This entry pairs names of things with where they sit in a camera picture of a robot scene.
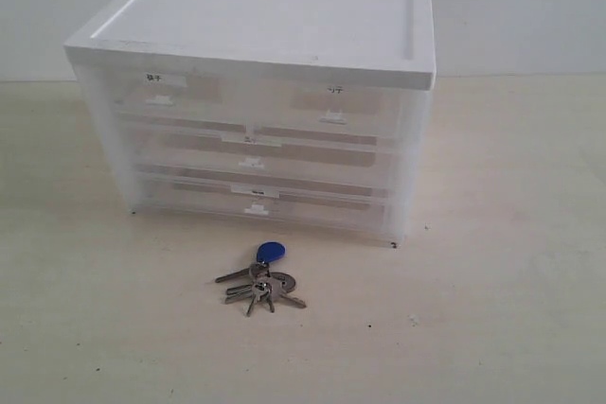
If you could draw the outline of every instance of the white storage cabinet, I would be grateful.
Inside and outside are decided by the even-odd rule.
[[[403,239],[431,0],[115,0],[65,48],[133,211]]]

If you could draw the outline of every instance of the white top panel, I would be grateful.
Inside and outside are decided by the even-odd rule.
[[[116,0],[78,35],[88,47],[392,71],[425,85],[435,73],[430,0]]]

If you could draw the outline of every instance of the tabletop surface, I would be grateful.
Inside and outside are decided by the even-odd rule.
[[[409,235],[123,206],[76,83],[0,84],[2,402],[599,403],[606,77],[439,79]],[[306,309],[213,279],[276,240]]]

